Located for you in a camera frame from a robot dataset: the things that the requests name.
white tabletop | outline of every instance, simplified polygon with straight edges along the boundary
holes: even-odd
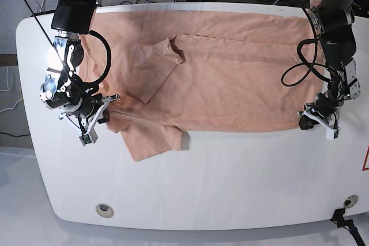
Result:
[[[301,16],[300,9],[240,3],[157,3],[103,7],[98,13],[137,10],[215,10]],[[40,16],[52,39],[52,15]],[[339,139],[325,131],[261,134],[189,132],[189,150],[134,162],[123,139],[96,126],[95,145],[47,109],[39,89],[49,45],[26,18],[17,33],[17,54],[33,145],[52,208],[62,219],[96,225],[166,230],[247,229],[325,220],[346,197],[359,202],[347,214],[369,211],[369,171],[362,171],[369,140],[369,20],[353,24],[357,41],[358,100],[341,112]],[[96,205],[114,209],[112,218]]]

cloth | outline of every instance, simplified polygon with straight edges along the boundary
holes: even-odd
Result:
[[[281,76],[300,63],[296,46],[312,37],[305,18],[226,12],[97,14],[92,29],[108,41],[112,65],[100,84],[119,94],[107,127],[120,132],[135,161],[181,149],[182,131],[269,132],[297,128],[297,111],[312,102],[322,82],[310,74],[287,88]],[[106,65],[92,36],[80,77],[97,79]],[[308,60],[314,46],[304,46]],[[322,62],[318,53],[318,62]],[[300,66],[286,77],[299,80]]]

white table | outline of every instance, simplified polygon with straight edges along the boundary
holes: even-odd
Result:
[[[137,10],[216,10],[301,16],[300,9],[234,3],[160,3],[103,7],[98,13]],[[52,15],[40,16],[49,37]],[[346,197],[359,202],[347,214],[369,211],[369,20],[357,18],[357,76],[362,95],[341,112],[339,139],[321,126],[262,134],[190,132],[189,150],[134,162],[119,134],[96,127],[95,145],[39,99],[49,45],[26,18],[17,33],[25,109],[52,208],[62,219],[96,225],[166,230],[247,229],[325,220]],[[96,205],[114,209],[112,218]]]

